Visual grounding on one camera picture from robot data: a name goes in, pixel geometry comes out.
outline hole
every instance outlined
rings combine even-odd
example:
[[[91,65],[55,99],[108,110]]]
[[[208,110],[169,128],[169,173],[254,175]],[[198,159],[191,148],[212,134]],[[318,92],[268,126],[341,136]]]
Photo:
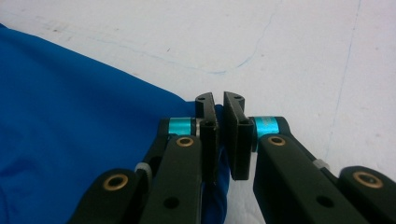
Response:
[[[122,181],[123,181],[123,178],[117,176],[117,177],[112,178],[110,181],[108,181],[108,185],[110,187],[116,187],[116,186],[120,185],[122,183]]]
[[[381,189],[384,186],[384,183],[378,177],[363,171],[353,173],[353,178],[368,188]]]
[[[361,180],[368,183],[368,184],[376,184],[378,181],[374,179],[372,176],[369,175],[361,175],[360,176]]]
[[[269,137],[268,141],[272,145],[279,146],[279,147],[284,146],[286,144],[286,141],[283,138],[276,137],[276,136]]]
[[[272,141],[275,142],[275,143],[281,143],[281,142],[282,142],[282,139],[280,139],[280,138],[273,138]]]
[[[317,202],[320,203],[320,205],[328,208],[334,207],[334,203],[332,202],[332,200],[325,196],[318,196]]]
[[[176,143],[180,147],[190,147],[194,141],[189,137],[181,137],[176,140]]]
[[[177,197],[169,197],[163,201],[163,206],[169,209],[177,208],[180,202]]]
[[[111,175],[103,183],[103,188],[109,191],[122,189],[128,183],[128,176],[124,174]]]
[[[191,140],[188,139],[188,138],[180,139],[180,143],[181,143],[181,144],[188,144],[190,141],[191,141]]]

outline brass screw hole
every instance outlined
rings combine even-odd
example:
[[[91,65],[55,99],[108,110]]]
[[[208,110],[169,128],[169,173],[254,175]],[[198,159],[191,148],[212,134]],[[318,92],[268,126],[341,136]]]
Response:
[[[380,180],[375,175],[363,171],[357,171],[353,173],[353,178],[355,178],[355,180],[357,180],[360,184],[368,188],[381,189],[382,187],[384,187],[384,183],[382,182],[382,180]]]
[[[176,143],[180,147],[190,147],[194,143],[194,140],[189,137],[181,137],[177,139]]]
[[[281,138],[281,137],[277,137],[277,136],[272,136],[268,138],[268,141],[275,146],[284,146],[286,144],[285,139]]]
[[[128,183],[128,176],[124,174],[111,175],[103,183],[103,188],[108,191],[122,189]]]

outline white table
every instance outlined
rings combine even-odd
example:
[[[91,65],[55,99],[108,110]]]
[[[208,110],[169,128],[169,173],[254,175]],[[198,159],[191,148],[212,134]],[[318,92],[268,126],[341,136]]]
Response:
[[[0,22],[188,101],[237,92],[335,175],[363,165],[396,180],[394,1],[0,0]],[[232,181],[226,223],[263,223],[253,176]]]

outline pen mark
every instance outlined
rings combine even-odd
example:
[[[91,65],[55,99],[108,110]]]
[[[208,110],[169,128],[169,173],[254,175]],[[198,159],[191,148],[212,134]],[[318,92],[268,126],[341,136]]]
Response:
[[[341,96],[343,95],[344,84],[345,84],[345,80],[346,80],[346,76],[347,76],[347,69],[348,69],[348,66],[349,66],[349,59],[350,59],[350,54],[351,54],[352,45],[353,45],[353,38],[354,38],[354,35],[355,35],[355,31],[357,29],[357,23],[358,23],[358,17],[359,17],[359,12],[360,11],[361,11],[361,0],[359,0],[359,3],[358,3],[358,9],[356,11],[355,22],[354,22],[353,28],[352,28],[352,34],[351,34],[351,37],[350,37],[349,48],[348,48],[347,57],[346,57],[346,65],[344,67],[344,73],[343,73],[343,78],[342,78],[342,81],[341,81],[341,87],[340,87],[340,90],[338,91],[337,103],[336,103],[336,106],[335,106],[334,117],[332,119],[332,127],[331,127],[331,131],[330,131],[329,142],[327,144],[324,160],[327,160],[327,158],[329,156],[330,144],[332,142],[332,135],[333,135],[334,128],[335,128],[336,118],[337,118],[338,113],[339,113]]]
[[[270,19],[268,20],[267,24],[264,26],[264,29],[262,30],[262,35],[261,35],[261,36],[259,37],[259,39],[256,41],[256,45],[255,45],[255,48],[254,48],[253,52],[252,52],[242,63],[240,63],[238,66],[236,66],[236,68],[239,68],[239,67],[241,67],[241,66],[243,66],[243,65],[245,65],[245,64],[247,64],[247,63],[249,63],[249,62],[253,59],[253,57],[256,55],[257,50],[258,50],[258,48],[259,48],[259,45],[260,45],[260,43],[262,42],[262,40],[264,39],[265,34],[267,33],[267,30],[268,30],[268,27],[271,25],[272,19],[273,19],[273,17],[275,16],[275,14],[277,13],[277,10],[278,10],[279,6],[282,4],[282,2],[283,2],[283,1],[279,1],[279,2],[276,4],[275,9],[274,9],[273,13],[272,13],[271,16],[270,16]]]

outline blue cloth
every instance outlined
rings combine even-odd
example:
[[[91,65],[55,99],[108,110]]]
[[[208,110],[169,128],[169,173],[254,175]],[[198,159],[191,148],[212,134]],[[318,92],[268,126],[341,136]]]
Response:
[[[101,173],[133,170],[162,118],[193,103],[0,24],[0,223],[65,223]],[[222,223],[229,170],[205,188],[203,223]]]

